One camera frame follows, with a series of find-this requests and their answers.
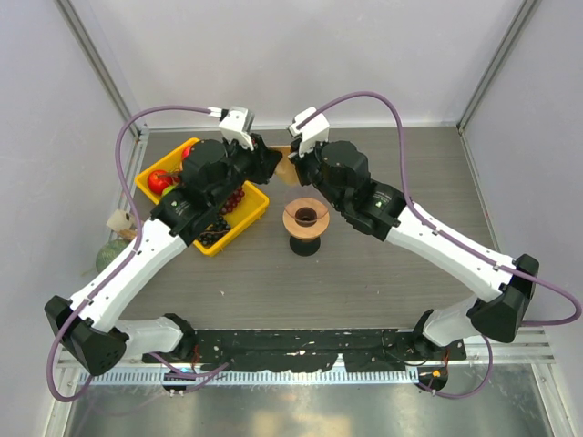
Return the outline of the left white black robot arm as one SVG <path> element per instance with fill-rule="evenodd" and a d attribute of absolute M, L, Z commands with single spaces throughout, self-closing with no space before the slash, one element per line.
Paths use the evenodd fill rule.
<path fill-rule="evenodd" d="M 140 238 L 92 283 L 66 300 L 53 297 L 45 313 L 54 333 L 92 376 L 100 376 L 128 356 L 162 352 L 187 361 L 195 332 L 174 313 L 155 320 L 122 320 L 140 290 L 190 246 L 217 218 L 228 197 L 244 182 L 266 184 L 281 161 L 258 134 L 251 149 L 237 141 L 201 140 L 183 161 L 179 183 L 151 210 Z"/>

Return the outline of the yellow plastic tray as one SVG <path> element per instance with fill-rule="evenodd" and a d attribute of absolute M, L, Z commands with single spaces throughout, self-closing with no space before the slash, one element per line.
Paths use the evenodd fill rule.
<path fill-rule="evenodd" d="M 137 188 L 139 188 L 155 205 L 161 199 L 161 192 L 151 191 L 148 185 L 149 175 L 156 170 L 178 171 L 184 158 L 183 151 L 199 142 L 196 137 L 189 138 L 180 146 L 174 148 L 168 154 L 160 158 L 145 170 L 135 176 Z M 199 240 L 193 242 L 203 255 L 214 257 L 224 250 L 229 243 L 238 237 L 246 228 L 259 219 L 270 205 L 269 198 L 255 185 L 245 181 L 240 189 L 241 195 L 237 195 L 239 203 L 229 209 L 224 215 L 225 221 L 230 225 L 230 230 L 212 245 L 203 244 Z"/>

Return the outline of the round wooden ring holder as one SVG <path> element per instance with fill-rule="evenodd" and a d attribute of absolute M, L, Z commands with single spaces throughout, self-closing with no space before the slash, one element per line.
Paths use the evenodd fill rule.
<path fill-rule="evenodd" d="M 286 228 L 290 236 L 294 236 L 298 239 L 315 239 L 320 237 L 329 227 L 330 224 L 330 213 L 321 221 L 318 221 L 315 225 L 304 228 L 291 223 L 288 219 L 285 219 L 282 214 L 283 226 Z"/>

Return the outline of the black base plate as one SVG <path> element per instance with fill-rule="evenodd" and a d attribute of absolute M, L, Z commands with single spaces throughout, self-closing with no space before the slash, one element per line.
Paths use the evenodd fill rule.
<path fill-rule="evenodd" d="M 329 371 L 343 360 L 348 372 L 396 371 L 406 364 L 466 359 L 465 345 L 418 350 L 412 332 L 394 329 L 352 330 L 197 330 L 169 363 L 198 364 L 210 371 L 227 362 L 229 371 L 294 373 Z"/>

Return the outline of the green melon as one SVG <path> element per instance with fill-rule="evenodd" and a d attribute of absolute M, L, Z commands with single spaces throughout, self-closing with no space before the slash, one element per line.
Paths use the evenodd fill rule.
<path fill-rule="evenodd" d="M 115 258 L 123 252 L 129 242 L 124 239 L 113 239 L 106 243 L 97 253 L 96 270 L 101 273 Z"/>

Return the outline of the red apple top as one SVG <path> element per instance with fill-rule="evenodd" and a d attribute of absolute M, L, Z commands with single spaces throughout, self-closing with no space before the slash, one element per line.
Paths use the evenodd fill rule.
<path fill-rule="evenodd" d="M 194 145 L 190 145 L 190 146 L 186 147 L 181 154 L 181 159 L 182 160 L 186 159 L 190 155 L 190 153 L 194 147 L 195 147 Z"/>

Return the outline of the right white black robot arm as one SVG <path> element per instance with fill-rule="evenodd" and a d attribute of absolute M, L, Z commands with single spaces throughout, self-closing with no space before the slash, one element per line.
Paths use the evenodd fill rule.
<path fill-rule="evenodd" d="M 412 347 L 432 359 L 456 340 L 483 335 L 514 341 L 534 294 L 539 264 L 488 249 L 447 227 L 405 194 L 372 178 L 368 158 L 349 141 L 318 141 L 289 156 L 301 185 L 317 189 L 357 231 L 407 249 L 450 274 L 473 295 L 445 309 L 427 310 L 414 326 Z"/>

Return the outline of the dark red glass carafe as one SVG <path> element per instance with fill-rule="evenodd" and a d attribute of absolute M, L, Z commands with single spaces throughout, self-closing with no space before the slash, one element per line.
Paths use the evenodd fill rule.
<path fill-rule="evenodd" d="M 293 253 L 302 257 L 314 255 L 321 246 L 321 238 L 315 239 L 298 239 L 290 236 L 289 245 Z"/>

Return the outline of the red apple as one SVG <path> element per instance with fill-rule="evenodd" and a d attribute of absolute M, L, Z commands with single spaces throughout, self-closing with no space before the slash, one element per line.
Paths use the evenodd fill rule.
<path fill-rule="evenodd" d="M 172 177 L 166 170 L 156 169 L 148 174 L 147 187 L 154 195 L 162 196 L 168 188 L 173 187 L 174 185 L 174 177 Z"/>
<path fill-rule="evenodd" d="M 190 155 L 190 153 L 194 147 L 195 147 L 194 145 L 190 145 L 190 146 L 186 147 L 181 154 L 181 159 L 182 160 L 186 159 Z"/>

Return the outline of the brown paper coffee filter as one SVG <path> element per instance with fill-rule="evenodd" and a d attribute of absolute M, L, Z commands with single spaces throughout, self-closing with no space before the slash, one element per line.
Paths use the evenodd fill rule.
<path fill-rule="evenodd" d="M 300 181 L 296 168 L 290 161 L 292 148 L 290 146 L 269 146 L 269 149 L 278 151 L 282 154 L 282 158 L 274 170 L 274 175 L 290 187 L 299 186 Z"/>

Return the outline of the green apple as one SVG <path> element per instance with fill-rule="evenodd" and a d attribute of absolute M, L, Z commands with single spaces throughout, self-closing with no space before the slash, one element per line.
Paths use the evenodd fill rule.
<path fill-rule="evenodd" d="M 173 189 L 175 189 L 177 187 L 178 187 L 178 185 L 171 185 L 171 186 L 168 186 L 168 187 L 164 188 L 163 191 L 162 191 L 161 196 L 162 197 L 165 197 L 166 195 L 168 195 L 169 192 L 171 192 Z"/>

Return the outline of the aluminium front rail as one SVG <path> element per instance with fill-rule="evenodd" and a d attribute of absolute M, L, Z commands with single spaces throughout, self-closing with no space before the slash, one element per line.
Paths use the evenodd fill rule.
<path fill-rule="evenodd" d="M 521 330 L 514 342 L 500 343 L 484 341 L 479 336 L 461 340 L 465 345 L 466 359 L 451 361 L 429 361 L 423 365 L 406 364 L 402 370 L 348 372 L 343 360 L 338 360 L 329 371 L 300 372 L 291 371 L 222 371 L 214 380 L 215 385 L 307 385 L 307 384 L 406 384 L 419 381 L 446 382 L 458 365 L 529 364 L 551 363 L 554 360 L 546 333 L 541 329 Z M 178 363 L 171 365 L 182 372 L 200 372 L 200 365 Z"/>

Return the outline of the red apple left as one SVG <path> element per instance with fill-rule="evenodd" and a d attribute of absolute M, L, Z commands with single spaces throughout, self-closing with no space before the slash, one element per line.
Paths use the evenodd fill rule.
<path fill-rule="evenodd" d="M 162 196 L 168 188 L 173 187 L 174 185 L 174 177 L 172 177 L 166 170 L 156 169 L 148 174 L 147 187 L 154 195 Z"/>

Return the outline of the dark black grape bunch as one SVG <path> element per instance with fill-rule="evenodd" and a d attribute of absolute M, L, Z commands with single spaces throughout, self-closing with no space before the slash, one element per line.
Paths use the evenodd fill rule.
<path fill-rule="evenodd" d="M 215 220 L 197 237 L 197 241 L 204 247 L 217 243 L 228 232 L 231 231 L 229 222 L 222 216 L 218 215 Z"/>

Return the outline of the purple grape bunch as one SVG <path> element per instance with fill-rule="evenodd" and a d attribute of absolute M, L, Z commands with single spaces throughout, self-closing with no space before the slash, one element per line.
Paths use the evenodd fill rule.
<path fill-rule="evenodd" d="M 226 215 L 230 214 L 234 209 L 236 209 L 242 202 L 245 196 L 243 187 L 236 188 L 227 198 L 223 206 L 221 207 L 220 214 Z"/>

